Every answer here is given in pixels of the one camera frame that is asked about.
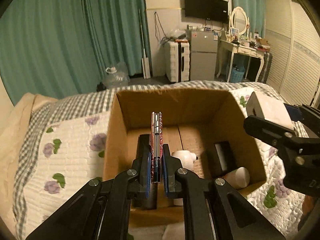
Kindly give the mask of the person's right hand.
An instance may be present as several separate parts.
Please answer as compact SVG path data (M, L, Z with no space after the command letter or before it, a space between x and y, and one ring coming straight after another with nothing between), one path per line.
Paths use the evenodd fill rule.
M308 217L310 216L311 211L315 207L315 204L318 200L318 197L312 197L312 196L305 196L304 202L302 204L302 216L300 219L300 222L298 224L298 231L301 230L305 222L307 221Z

